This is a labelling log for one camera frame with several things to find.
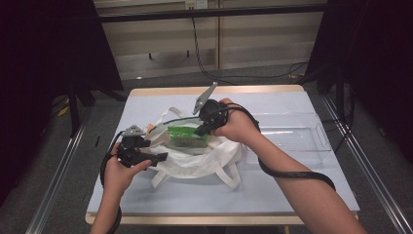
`wall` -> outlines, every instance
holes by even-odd
[[[325,0],[209,0],[209,8],[325,3]],[[101,15],[184,10],[185,2],[94,0]],[[206,70],[286,64],[309,59],[322,13],[195,19]],[[105,23],[122,79],[198,71],[190,19]],[[191,57],[186,59],[186,51]]]

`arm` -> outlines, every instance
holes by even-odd
[[[116,154],[119,143],[113,147],[111,154]],[[121,198],[131,185],[133,177],[151,165],[150,160],[141,162],[133,168],[126,168],[113,156],[106,165],[102,200],[97,211],[91,233],[107,233],[115,222]]]
[[[229,99],[221,101],[231,103]],[[261,135],[244,113],[230,111],[229,114],[228,123],[213,131],[214,135],[247,145],[273,171],[310,171]],[[312,232],[365,233],[340,196],[325,182],[299,178],[276,178],[276,182],[291,207]]]

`white table surface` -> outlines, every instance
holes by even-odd
[[[129,96],[118,129],[114,135],[131,125],[144,128],[150,123],[155,123],[160,118],[162,112],[171,106],[183,110],[188,116],[192,116],[195,99],[198,96],[159,94],[153,96]],[[233,102],[244,106],[251,113],[316,114],[306,92],[224,93],[212,94],[211,98],[217,100],[230,98]],[[336,185],[337,193],[342,197],[350,210],[355,213],[359,211],[357,201],[332,150],[327,152],[322,163],[306,166],[315,172],[329,176]],[[123,223],[146,222],[150,224],[153,219],[154,224],[179,224],[176,222],[205,224],[208,222],[201,219],[197,221],[196,219],[185,218],[185,216],[254,217],[260,215],[270,217],[292,216],[294,220],[285,221],[288,222],[286,224],[302,223],[295,216],[293,209],[286,201],[274,179],[264,174],[257,164],[250,163],[243,158],[238,163],[238,169],[242,183],[235,189],[228,187],[217,175],[191,179],[170,178],[157,188],[153,188],[151,179],[156,171],[148,169],[146,172],[139,173],[122,198]],[[87,209],[87,222],[93,222],[101,194],[102,187],[99,178],[97,178],[94,195]],[[163,219],[165,223],[162,223],[161,220],[156,220],[155,217],[157,215],[162,217],[180,216],[183,219]],[[229,222],[231,223],[221,224],[234,224],[237,221]],[[266,223],[267,220],[260,222],[257,219],[256,222],[261,224],[279,224],[274,223],[273,218],[268,219],[268,222],[272,223]]]

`person's left hand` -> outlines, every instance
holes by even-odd
[[[110,152],[112,155],[116,154],[120,142],[116,143]],[[113,156],[107,162],[105,174],[104,174],[104,190],[116,193],[116,195],[122,196],[131,185],[133,177],[140,171],[147,169],[151,166],[151,160],[145,160],[132,168],[127,168],[118,162],[118,157]]]

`metal rail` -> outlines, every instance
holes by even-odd
[[[83,132],[85,130],[85,125],[86,123],[88,123],[91,112],[92,107],[88,107],[85,114],[85,120],[82,122],[83,124],[80,126],[77,134],[69,141],[67,148],[64,151],[63,157],[60,160],[60,164],[58,165],[55,175],[49,185],[49,188],[43,197],[42,203],[37,208],[34,217],[31,219],[30,224],[28,225],[28,228],[25,232],[26,234],[42,233],[52,207],[55,204],[57,193],[61,188],[67,170],[70,166],[70,162],[72,161],[73,155],[75,154],[75,151],[82,138]]]
[[[276,7],[250,7],[250,8],[216,8],[184,11],[168,11],[154,13],[133,13],[133,14],[107,14],[85,18],[58,19],[56,23],[74,22],[122,22],[122,21],[144,21],[144,20],[174,20],[191,18],[211,18],[211,17],[234,17],[251,15],[271,15],[271,14],[292,14],[325,12],[329,10],[341,11],[353,6],[352,4],[308,4],[308,5],[287,5]]]
[[[339,117],[336,114],[336,106],[333,100],[327,96],[324,96],[322,99],[331,117],[333,117],[334,119],[338,119]],[[358,165],[360,166],[365,177],[370,183],[373,191],[376,193],[376,196],[382,203],[383,208],[385,209],[389,218],[393,222],[394,227],[397,229],[397,232],[400,234],[413,233],[413,229],[408,223],[407,218],[403,213],[403,210],[400,208],[397,201],[394,199],[393,195],[387,189],[386,185],[377,175],[376,171],[374,170],[373,166],[368,160],[366,154],[361,149],[361,146],[358,144],[355,136],[353,136],[350,128],[341,122],[337,122],[337,127],[339,128],[340,133],[343,135],[343,137],[346,138],[347,145],[350,147],[353,155],[355,156],[358,162]]]

